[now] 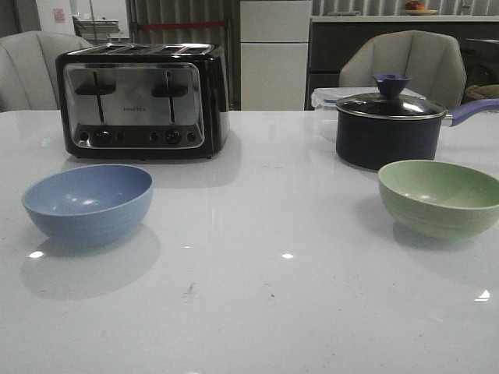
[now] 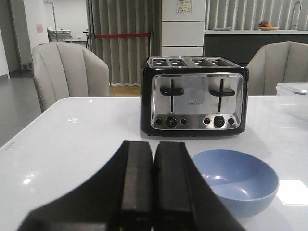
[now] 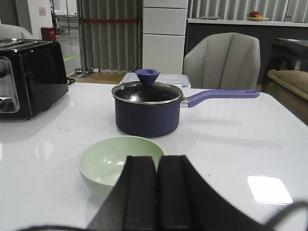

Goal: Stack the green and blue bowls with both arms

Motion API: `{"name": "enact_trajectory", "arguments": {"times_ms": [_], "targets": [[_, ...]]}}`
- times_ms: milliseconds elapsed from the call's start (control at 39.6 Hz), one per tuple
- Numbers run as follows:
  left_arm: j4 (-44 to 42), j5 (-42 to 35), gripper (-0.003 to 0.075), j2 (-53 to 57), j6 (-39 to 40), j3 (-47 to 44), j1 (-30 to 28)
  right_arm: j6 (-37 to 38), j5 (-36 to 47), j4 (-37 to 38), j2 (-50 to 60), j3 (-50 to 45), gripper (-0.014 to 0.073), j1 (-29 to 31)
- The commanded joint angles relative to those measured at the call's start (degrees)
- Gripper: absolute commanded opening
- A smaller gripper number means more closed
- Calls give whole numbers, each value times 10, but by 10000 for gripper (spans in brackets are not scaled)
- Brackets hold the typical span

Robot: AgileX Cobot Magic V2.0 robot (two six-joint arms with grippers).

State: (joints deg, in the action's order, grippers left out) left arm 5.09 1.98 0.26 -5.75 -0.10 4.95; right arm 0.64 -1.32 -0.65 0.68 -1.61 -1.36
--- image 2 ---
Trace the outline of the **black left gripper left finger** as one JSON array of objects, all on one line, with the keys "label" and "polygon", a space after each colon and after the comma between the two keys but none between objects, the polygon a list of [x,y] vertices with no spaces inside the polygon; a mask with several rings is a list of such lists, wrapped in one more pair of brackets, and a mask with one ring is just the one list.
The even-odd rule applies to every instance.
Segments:
[{"label": "black left gripper left finger", "polygon": [[149,231],[152,227],[149,143],[123,141],[91,178],[32,210],[25,231]]}]

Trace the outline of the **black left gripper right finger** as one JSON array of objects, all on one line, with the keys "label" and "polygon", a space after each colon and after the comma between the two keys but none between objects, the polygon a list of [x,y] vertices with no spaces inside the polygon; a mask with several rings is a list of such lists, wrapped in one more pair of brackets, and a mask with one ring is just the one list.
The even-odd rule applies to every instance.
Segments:
[{"label": "black left gripper right finger", "polygon": [[154,230],[244,230],[203,179],[183,142],[163,141],[156,149]]}]

